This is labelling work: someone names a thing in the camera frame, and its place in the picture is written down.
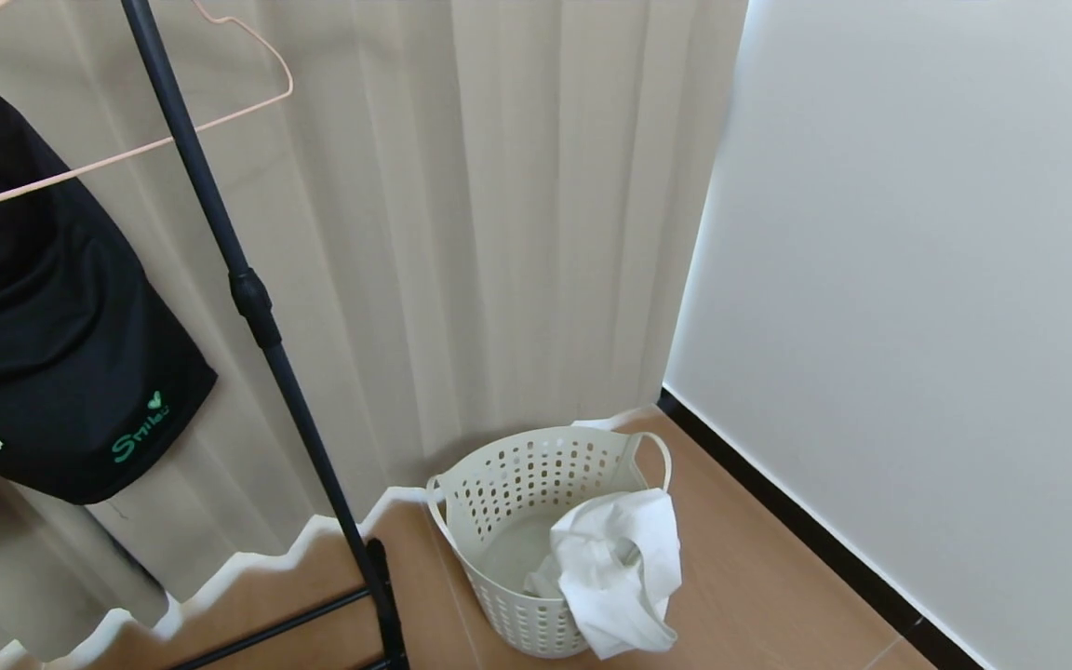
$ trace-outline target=curtain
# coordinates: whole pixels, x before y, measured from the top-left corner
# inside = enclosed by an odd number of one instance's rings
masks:
[[[153,4],[197,123],[284,88],[236,27]],[[297,81],[200,139],[358,518],[494,437],[655,400],[745,3],[206,5]],[[116,3],[1,11],[0,94],[72,166],[166,135]],[[110,501],[0,480],[0,649],[40,658],[328,513],[175,149],[85,182],[220,383]]]

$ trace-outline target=basket handle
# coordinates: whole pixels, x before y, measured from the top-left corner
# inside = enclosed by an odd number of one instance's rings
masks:
[[[671,482],[673,478],[673,458],[672,455],[668,453],[668,445],[665,444],[662,438],[656,433],[632,433],[630,441],[635,441],[635,445],[631,448],[631,462],[635,462],[635,455],[639,451],[639,445],[643,444],[644,437],[652,437],[652,441],[656,442],[656,446],[659,447],[659,455],[665,459],[665,482],[660,483],[659,487],[668,493],[668,483]]]
[[[442,517],[441,510],[437,509],[437,502],[446,500],[444,491],[437,488],[437,476],[433,475],[429,477],[429,483],[426,485],[426,501],[429,503],[429,513],[433,515],[433,522],[437,525],[441,534],[446,537],[449,541],[449,546],[458,551],[458,544],[455,542],[455,537],[449,533],[449,526],[446,525],[446,518]]]

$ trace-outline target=white cloth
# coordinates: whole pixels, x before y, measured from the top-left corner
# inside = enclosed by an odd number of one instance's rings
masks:
[[[668,597],[681,585],[673,501],[660,489],[579,504],[549,531],[552,554],[524,580],[538,597],[565,596],[590,649],[607,659],[632,649],[668,652]]]

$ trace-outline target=black baseboard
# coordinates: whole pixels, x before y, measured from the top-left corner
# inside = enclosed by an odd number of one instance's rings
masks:
[[[953,643],[941,629],[924,620],[920,612],[903,598],[873,569],[839,542],[830,531],[822,528],[808,512],[786,492],[772,483],[762,472],[751,466],[727,441],[689,412],[668,389],[659,392],[656,403],[673,423],[694,438],[718,465],[779,519],[792,534],[805,542],[818,559],[824,561],[880,616],[905,636],[918,652],[941,670],[982,670],[982,667]]]

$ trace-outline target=basket bottom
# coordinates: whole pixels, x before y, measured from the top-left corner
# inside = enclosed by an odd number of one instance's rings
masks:
[[[565,510],[552,509],[516,521],[498,532],[482,553],[478,567],[482,575],[503,589],[524,593],[524,579],[553,551],[548,532],[562,517]]]

